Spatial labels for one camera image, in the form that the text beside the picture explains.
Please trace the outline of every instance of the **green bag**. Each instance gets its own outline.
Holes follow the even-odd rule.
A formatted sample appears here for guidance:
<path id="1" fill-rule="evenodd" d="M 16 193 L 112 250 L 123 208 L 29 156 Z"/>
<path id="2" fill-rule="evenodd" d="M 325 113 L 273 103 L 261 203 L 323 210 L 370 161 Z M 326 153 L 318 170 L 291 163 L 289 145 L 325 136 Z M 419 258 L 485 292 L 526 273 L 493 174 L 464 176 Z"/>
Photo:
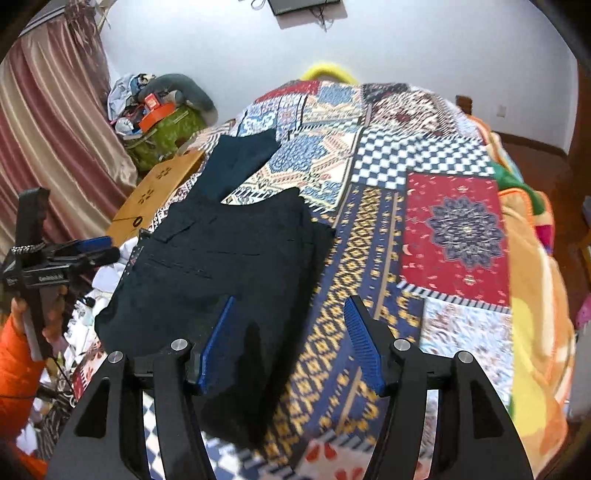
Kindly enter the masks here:
<path id="1" fill-rule="evenodd" d="M 140 175 L 145 175 L 157 163 L 174 157 L 181 145 L 206 126 L 197 110 L 181 105 L 140 139 L 124 140 L 125 149 Z"/>

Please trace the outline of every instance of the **wooden floor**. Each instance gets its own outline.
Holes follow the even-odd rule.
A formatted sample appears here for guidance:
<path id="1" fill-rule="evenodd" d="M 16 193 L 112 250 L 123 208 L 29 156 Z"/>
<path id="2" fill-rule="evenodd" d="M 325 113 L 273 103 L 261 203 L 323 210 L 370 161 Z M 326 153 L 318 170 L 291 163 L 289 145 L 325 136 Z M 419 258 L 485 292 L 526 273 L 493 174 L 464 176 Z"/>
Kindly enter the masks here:
<path id="1" fill-rule="evenodd" d="M 567 158 L 521 145 L 504 146 L 521 170 L 525 182 L 545 192 L 552 203 L 556 222 L 554 257 L 564 278 L 570 317 L 574 320 L 591 291 L 579 250 L 579 242 L 589 231 L 581 206 L 585 194 L 591 195 L 591 182 L 581 181 L 573 173 Z"/>

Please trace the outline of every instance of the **floor baseboard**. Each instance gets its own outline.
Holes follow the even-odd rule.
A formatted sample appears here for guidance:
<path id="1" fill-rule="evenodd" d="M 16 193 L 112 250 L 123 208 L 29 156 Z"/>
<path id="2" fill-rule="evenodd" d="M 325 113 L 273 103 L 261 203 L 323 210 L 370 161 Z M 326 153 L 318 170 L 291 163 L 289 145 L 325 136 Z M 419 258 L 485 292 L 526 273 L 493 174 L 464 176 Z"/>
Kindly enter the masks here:
<path id="1" fill-rule="evenodd" d="M 518 137 L 517 135 L 504 134 L 501 132 L 497 133 L 499 134 L 503 143 L 511 143 L 514 145 L 521 145 L 523 147 L 530 147 L 535 150 L 551 153 L 552 155 L 558 155 L 559 157 L 563 158 L 568 157 L 568 155 L 564 150 L 562 150 L 562 148 L 555 147 L 554 145 L 548 145 L 547 143 L 538 142 L 537 140 L 532 140 L 530 138 Z"/>

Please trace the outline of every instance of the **red patterned patch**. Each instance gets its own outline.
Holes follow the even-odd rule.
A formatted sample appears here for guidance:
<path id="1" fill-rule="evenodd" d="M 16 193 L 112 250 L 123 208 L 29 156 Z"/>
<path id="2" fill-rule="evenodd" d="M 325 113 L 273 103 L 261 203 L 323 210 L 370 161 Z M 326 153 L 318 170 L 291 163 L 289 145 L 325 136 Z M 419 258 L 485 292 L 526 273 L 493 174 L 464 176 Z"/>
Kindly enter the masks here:
<path id="1" fill-rule="evenodd" d="M 353 468 L 351 480 L 361 480 L 365 471 L 361 467 Z"/>
<path id="2" fill-rule="evenodd" d="M 336 458 L 336 450 L 330 446 L 330 443 L 324 444 L 324 456 L 327 460 L 334 460 Z"/>
<path id="3" fill-rule="evenodd" d="M 312 450 L 308 452 L 306 455 L 306 461 L 310 463 L 314 463 L 318 461 L 318 457 L 320 456 L 320 445 L 314 445 Z"/>
<path id="4" fill-rule="evenodd" d="M 293 85 L 288 85 L 286 87 L 281 87 L 275 90 L 266 93 L 260 98 L 255 100 L 255 103 L 261 103 L 265 100 L 270 98 L 276 98 L 283 95 L 288 95 L 289 93 L 307 93 L 309 95 L 316 95 L 318 94 L 318 89 L 320 88 L 320 82 L 318 80 L 312 80 L 310 82 L 297 82 Z"/>
<path id="5" fill-rule="evenodd" d="M 509 306 L 496 182 L 409 173 L 407 185 L 401 276 L 419 287 Z"/>

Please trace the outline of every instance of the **orange box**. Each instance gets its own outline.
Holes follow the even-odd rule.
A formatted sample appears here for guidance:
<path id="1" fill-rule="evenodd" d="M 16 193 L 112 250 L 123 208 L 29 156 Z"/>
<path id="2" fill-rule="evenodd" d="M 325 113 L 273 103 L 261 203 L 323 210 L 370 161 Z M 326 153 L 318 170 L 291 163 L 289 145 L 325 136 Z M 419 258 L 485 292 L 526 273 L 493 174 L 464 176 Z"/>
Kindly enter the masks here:
<path id="1" fill-rule="evenodd" d="M 195 173 L 203 162 L 203 152 L 196 150 L 157 164 L 144 177 L 113 218 L 105 235 L 120 247 L 148 228 L 158 209 L 171 194 Z"/>
<path id="2" fill-rule="evenodd" d="M 159 106 L 156 110 L 152 110 L 148 115 L 143 117 L 139 122 L 139 127 L 142 132 L 146 133 L 155 124 L 160 122 L 163 118 L 172 115 L 177 109 L 174 103 L 165 103 L 163 106 Z"/>

